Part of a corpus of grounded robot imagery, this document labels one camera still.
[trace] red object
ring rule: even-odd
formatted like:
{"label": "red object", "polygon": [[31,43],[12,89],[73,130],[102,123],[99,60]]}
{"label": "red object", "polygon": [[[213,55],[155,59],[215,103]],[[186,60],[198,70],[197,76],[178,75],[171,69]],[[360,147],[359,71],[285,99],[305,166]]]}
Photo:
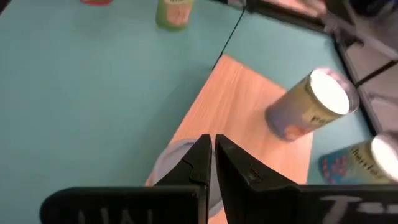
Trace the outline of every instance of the red object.
{"label": "red object", "polygon": [[89,4],[92,6],[107,6],[111,4],[113,0],[107,0],[107,1],[95,1],[95,0],[80,0],[82,3]]}

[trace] blue table surface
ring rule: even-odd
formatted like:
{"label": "blue table surface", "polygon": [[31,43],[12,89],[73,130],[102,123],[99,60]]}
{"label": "blue table surface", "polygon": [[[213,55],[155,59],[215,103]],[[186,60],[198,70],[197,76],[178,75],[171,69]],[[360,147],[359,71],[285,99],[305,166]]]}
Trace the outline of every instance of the blue table surface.
{"label": "blue table surface", "polygon": [[[66,187],[144,183],[241,13],[196,0],[173,33],[156,27],[156,7],[13,0],[1,14],[1,223],[38,223],[43,199]],[[226,53],[285,88],[319,65],[341,70],[327,36],[257,15]],[[312,162],[368,137],[357,111],[315,133]]]}
{"label": "blue table surface", "polygon": [[[245,12],[225,53],[286,89],[315,67],[344,74],[331,37],[259,14]],[[370,137],[360,110],[315,131],[307,183],[323,184],[317,169],[322,154]]]}

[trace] green can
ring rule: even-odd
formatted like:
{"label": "green can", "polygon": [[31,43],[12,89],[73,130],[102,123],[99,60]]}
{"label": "green can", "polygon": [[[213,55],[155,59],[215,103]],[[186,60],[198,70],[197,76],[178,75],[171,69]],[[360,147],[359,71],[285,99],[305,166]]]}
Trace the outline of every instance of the green can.
{"label": "green can", "polygon": [[156,12],[157,25],[171,31],[186,28],[192,6],[193,0],[159,0]]}

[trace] black cable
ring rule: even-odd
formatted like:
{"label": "black cable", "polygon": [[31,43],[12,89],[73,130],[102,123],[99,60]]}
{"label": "black cable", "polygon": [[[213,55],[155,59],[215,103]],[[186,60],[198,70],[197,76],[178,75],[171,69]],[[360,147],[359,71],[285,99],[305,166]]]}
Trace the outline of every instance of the black cable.
{"label": "black cable", "polygon": [[221,56],[223,56],[224,50],[225,50],[226,46],[228,45],[229,40],[231,40],[231,37],[232,37],[232,35],[234,34],[234,32],[235,32],[235,30],[236,30],[236,28],[237,28],[239,22],[241,21],[242,16],[243,16],[243,14],[244,14],[245,11],[246,11],[246,6],[243,7],[242,13],[241,13],[241,15],[239,16],[239,19],[238,19],[238,21],[236,22],[235,27],[234,27],[234,29],[232,30],[232,33],[229,35],[228,40],[226,41],[226,43],[225,43],[225,45],[224,45],[224,47],[223,47],[223,49],[222,49],[220,55],[218,56],[218,59],[217,59],[216,63],[213,65],[212,70],[216,67],[216,65],[217,65],[217,63],[218,63],[218,60],[221,58]]}
{"label": "black cable", "polygon": [[369,75],[366,75],[365,78],[361,79],[360,81],[358,81],[357,83],[354,84],[355,88],[360,87],[362,84],[366,83],[367,81],[369,81],[370,79],[380,75],[381,73],[385,72],[386,70],[390,69],[391,67],[393,67],[394,65],[396,65],[398,63],[398,61],[396,60],[391,60],[390,62],[388,62],[387,64],[381,66],[380,68],[376,69],[374,72],[371,72]]}

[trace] can lid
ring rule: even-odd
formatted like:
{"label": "can lid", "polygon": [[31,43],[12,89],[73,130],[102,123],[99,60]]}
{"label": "can lid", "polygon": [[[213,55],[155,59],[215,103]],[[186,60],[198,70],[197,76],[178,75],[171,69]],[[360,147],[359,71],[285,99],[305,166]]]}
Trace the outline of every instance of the can lid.
{"label": "can lid", "polygon": [[310,75],[310,86],[321,104],[336,114],[345,115],[349,113],[349,98],[331,73],[336,72],[328,68],[314,69]]}
{"label": "can lid", "polygon": [[371,143],[374,161],[384,175],[398,182],[398,139],[389,133],[377,135]]}

